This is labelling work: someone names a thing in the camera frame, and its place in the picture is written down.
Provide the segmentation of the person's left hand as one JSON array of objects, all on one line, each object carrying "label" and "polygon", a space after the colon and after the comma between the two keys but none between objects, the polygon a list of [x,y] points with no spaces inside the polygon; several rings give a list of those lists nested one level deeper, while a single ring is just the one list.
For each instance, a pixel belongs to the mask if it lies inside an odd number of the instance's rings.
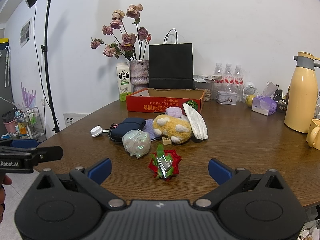
[{"label": "person's left hand", "polygon": [[3,175],[1,176],[1,190],[0,190],[0,223],[3,220],[3,213],[5,211],[5,197],[6,197],[6,192],[5,189],[3,187],[3,185],[11,185],[12,184],[12,180],[7,176],[7,175]]}]

